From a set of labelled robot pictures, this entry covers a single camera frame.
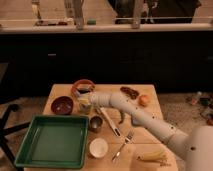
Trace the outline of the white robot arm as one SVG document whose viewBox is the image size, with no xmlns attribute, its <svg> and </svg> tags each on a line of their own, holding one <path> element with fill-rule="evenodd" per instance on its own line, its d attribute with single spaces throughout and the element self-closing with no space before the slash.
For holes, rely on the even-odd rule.
<svg viewBox="0 0 213 171">
<path fill-rule="evenodd" d="M 213 126 L 199 126 L 186 134 L 147 113 L 121 92 L 90 92 L 80 95 L 78 100 L 133 116 L 142 127 L 186 162 L 186 171 L 213 171 Z"/>
</svg>

